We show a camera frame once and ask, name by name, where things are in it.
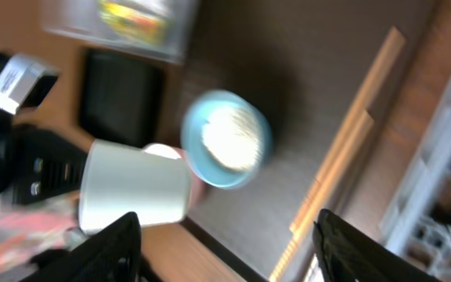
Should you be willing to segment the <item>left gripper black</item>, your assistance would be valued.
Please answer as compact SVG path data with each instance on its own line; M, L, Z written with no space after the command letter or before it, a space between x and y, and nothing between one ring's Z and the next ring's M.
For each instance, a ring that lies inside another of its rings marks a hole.
M10 56L0 52L0 71ZM14 125L0 110L0 194L8 204L28 205L78 190L86 152L56 133L31 124Z

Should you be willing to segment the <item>green yellow snack wrapper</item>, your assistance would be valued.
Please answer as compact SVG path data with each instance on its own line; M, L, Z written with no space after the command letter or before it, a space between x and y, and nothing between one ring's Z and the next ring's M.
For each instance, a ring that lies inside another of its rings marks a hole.
M175 15L172 0L99 0L100 18L130 41L160 45Z

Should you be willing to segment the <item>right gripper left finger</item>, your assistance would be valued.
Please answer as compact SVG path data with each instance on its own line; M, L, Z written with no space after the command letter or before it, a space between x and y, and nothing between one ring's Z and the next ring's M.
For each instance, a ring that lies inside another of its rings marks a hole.
M128 212L74 250L49 249L31 262L38 270L23 282L135 282L141 262L138 217Z

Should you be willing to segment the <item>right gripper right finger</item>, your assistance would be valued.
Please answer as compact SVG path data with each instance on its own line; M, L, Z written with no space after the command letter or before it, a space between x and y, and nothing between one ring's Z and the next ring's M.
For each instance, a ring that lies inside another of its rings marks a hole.
M437 280L391 253L329 209L319 212L314 222L312 242L325 281Z

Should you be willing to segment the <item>white cup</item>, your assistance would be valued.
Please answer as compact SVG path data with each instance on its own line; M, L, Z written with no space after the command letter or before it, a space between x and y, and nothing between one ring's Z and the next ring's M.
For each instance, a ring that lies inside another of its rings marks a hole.
M97 139L82 174L78 223L93 234L128 212L136 213L141 227L179 222L186 217L190 191L183 159Z

